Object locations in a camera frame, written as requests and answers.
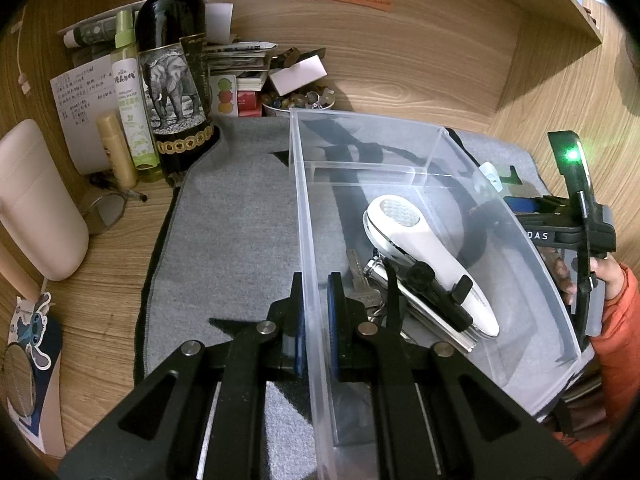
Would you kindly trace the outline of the orange sleeve forearm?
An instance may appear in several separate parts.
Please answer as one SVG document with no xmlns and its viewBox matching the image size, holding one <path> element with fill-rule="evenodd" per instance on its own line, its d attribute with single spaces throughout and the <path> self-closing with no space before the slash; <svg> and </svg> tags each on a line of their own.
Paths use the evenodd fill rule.
<svg viewBox="0 0 640 480">
<path fill-rule="evenodd" d="M 554 435 L 578 460 L 589 463 L 625 418 L 639 394 L 639 289 L 631 268 L 626 287 L 604 302 L 602 330 L 591 339 L 601 385 L 568 404 L 567 418 Z"/>
</svg>

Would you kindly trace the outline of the person right hand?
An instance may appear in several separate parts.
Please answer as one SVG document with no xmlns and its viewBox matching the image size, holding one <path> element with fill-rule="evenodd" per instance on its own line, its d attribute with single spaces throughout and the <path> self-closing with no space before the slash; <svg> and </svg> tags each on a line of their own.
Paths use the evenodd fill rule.
<svg viewBox="0 0 640 480">
<path fill-rule="evenodd" d="M 570 270 L 554 248 L 544 250 L 544 262 L 550 271 L 555 285 L 558 286 L 564 304 L 570 306 L 577 294 L 577 285 L 570 279 Z M 624 291 L 627 283 L 626 273 L 614 259 L 607 255 L 604 259 L 590 258 L 591 271 L 605 284 L 605 300 L 614 300 Z"/>
</svg>

